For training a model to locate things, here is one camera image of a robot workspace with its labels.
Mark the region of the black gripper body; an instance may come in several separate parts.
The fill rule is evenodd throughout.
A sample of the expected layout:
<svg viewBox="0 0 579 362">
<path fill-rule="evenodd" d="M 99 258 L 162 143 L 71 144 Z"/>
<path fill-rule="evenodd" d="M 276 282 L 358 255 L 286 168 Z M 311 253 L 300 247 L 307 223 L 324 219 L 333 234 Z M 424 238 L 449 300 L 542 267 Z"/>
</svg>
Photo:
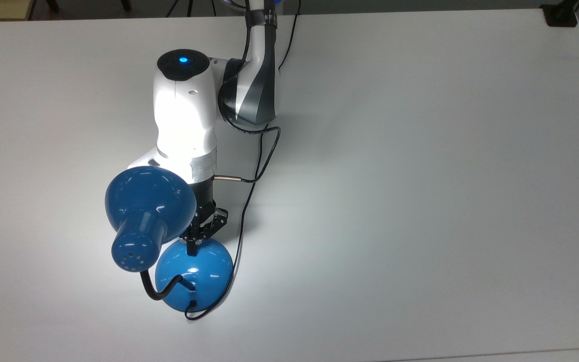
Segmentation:
<svg viewBox="0 0 579 362">
<path fill-rule="evenodd" d="M 207 240 L 228 224 L 228 211 L 218 208 L 213 195 L 213 179 L 191 184 L 197 208 L 191 224 L 181 239 L 184 241 Z"/>
</svg>

